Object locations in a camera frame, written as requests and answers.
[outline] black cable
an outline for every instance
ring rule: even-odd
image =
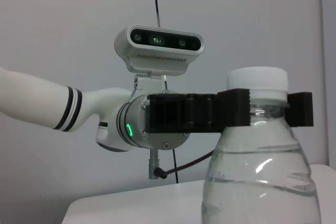
[[[176,165],[176,157],[175,157],[175,149],[173,149],[173,157],[174,157],[174,167],[175,167],[175,178],[176,178],[176,183],[178,184],[178,175],[177,175],[177,165]]]
[[[188,163],[188,164],[182,165],[182,166],[177,167],[177,168],[174,168],[174,169],[170,169],[170,170],[168,170],[168,171],[166,171],[166,172],[165,172],[163,169],[157,167],[157,168],[154,169],[154,175],[155,175],[156,177],[160,177],[160,178],[167,178],[167,176],[168,176],[169,174],[173,173],[173,172],[178,172],[178,171],[180,171],[180,170],[184,170],[184,169],[186,169],[186,168],[188,168],[188,167],[191,167],[191,166],[193,166],[193,165],[198,164],[199,162],[201,162],[201,161],[207,159],[208,157],[211,157],[212,154],[213,154],[213,152],[214,152],[214,151],[211,151],[211,152],[209,152],[208,154],[206,154],[206,155],[204,155],[204,156],[202,156],[202,157],[200,157],[200,158],[198,158],[198,159],[196,159],[196,160],[194,160],[194,161],[192,161],[192,162],[190,162],[190,163]]]

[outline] camera vent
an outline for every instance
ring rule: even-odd
[[[138,55],[141,58],[148,58],[148,59],[158,59],[158,60],[173,60],[173,61],[185,61],[185,58],[179,57],[168,57],[168,56],[157,56],[157,55]]]

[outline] water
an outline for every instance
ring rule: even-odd
[[[320,224],[302,148],[281,113],[223,132],[203,191],[203,224]]]

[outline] camera lens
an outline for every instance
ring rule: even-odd
[[[178,43],[180,47],[185,47],[185,40],[180,39]]]
[[[159,44],[159,43],[161,42],[161,39],[160,39],[159,37],[154,37],[154,38],[153,38],[153,42],[154,42],[155,44]]]
[[[141,40],[141,35],[140,34],[135,34],[134,35],[134,40],[135,41],[140,41]]]

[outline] bottle cap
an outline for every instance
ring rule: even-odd
[[[229,73],[227,90],[249,89],[250,99],[272,99],[287,102],[288,77],[281,68],[249,67]]]

